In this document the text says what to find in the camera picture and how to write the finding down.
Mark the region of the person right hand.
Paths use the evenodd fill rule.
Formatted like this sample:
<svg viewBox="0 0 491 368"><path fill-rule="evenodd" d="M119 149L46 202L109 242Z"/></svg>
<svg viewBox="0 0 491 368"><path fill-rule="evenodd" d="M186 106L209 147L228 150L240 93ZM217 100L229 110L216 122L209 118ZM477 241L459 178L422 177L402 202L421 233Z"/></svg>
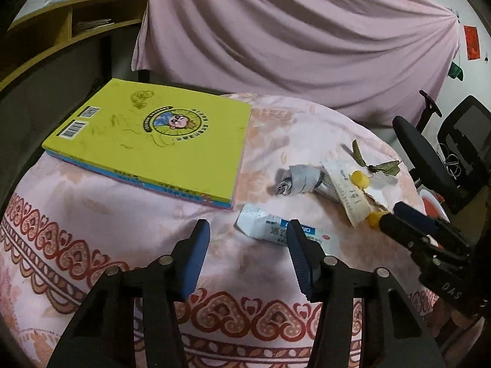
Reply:
<svg viewBox="0 0 491 368"><path fill-rule="evenodd" d="M427 325L447 367L457 367L471 351L484 329L484 318L469 318L439 298L429 316Z"/></svg>

